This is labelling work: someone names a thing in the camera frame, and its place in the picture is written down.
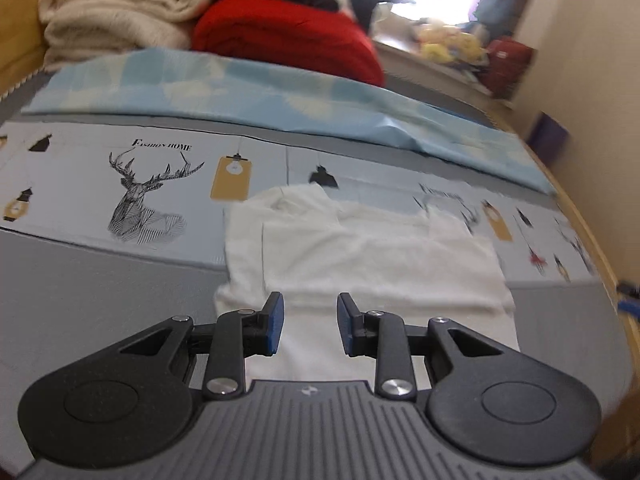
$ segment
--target light blue fabric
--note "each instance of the light blue fabric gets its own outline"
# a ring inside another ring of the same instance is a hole
[[[25,114],[133,114],[382,144],[554,192],[520,139],[375,86],[286,66],[153,48],[63,68]]]

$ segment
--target red blanket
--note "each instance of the red blanket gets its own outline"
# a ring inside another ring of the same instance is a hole
[[[218,1],[196,25],[193,49],[384,85],[374,47],[356,23],[285,0]]]

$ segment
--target black circular joint cover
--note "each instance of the black circular joint cover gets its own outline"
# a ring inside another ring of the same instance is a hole
[[[426,414],[463,452],[517,467],[580,455],[600,425],[584,384],[517,352],[458,362],[431,391]]]
[[[119,354],[69,365],[22,396],[18,422],[36,456],[79,468],[137,462],[185,430],[193,401],[166,367]]]

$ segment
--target red bag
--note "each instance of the red bag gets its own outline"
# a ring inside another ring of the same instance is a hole
[[[376,86],[385,80],[373,44],[348,16],[285,0],[220,0],[196,25],[192,46]]]
[[[487,47],[489,70],[478,75],[494,97],[500,97],[509,86],[517,83],[533,58],[530,46],[506,36],[493,40]]]

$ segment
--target deer head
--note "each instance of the deer head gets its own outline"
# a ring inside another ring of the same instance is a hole
[[[145,195],[147,191],[160,189],[162,187],[163,180],[173,180],[176,178],[184,178],[185,176],[189,176],[190,174],[195,173],[202,166],[204,166],[204,162],[203,162],[202,164],[200,164],[199,166],[191,170],[190,169],[191,164],[187,161],[186,158],[184,158],[184,155],[182,154],[182,152],[180,152],[180,156],[184,161],[184,166],[180,170],[176,171],[175,173],[171,173],[171,165],[167,164],[166,170],[164,170],[164,173],[159,173],[157,175],[152,176],[146,182],[139,183],[134,180],[135,173],[133,173],[133,171],[131,170],[131,165],[133,164],[135,157],[133,157],[126,165],[124,166],[122,165],[122,156],[125,155],[126,153],[129,153],[131,150],[133,150],[133,148],[131,148],[130,150],[127,150],[126,152],[121,153],[115,158],[115,160],[113,159],[113,153],[109,154],[110,166],[114,170],[116,170],[119,174],[122,175],[122,178],[120,179],[120,183],[127,189],[127,192],[123,197],[123,200],[125,202],[136,202],[142,199],[142,197]]]

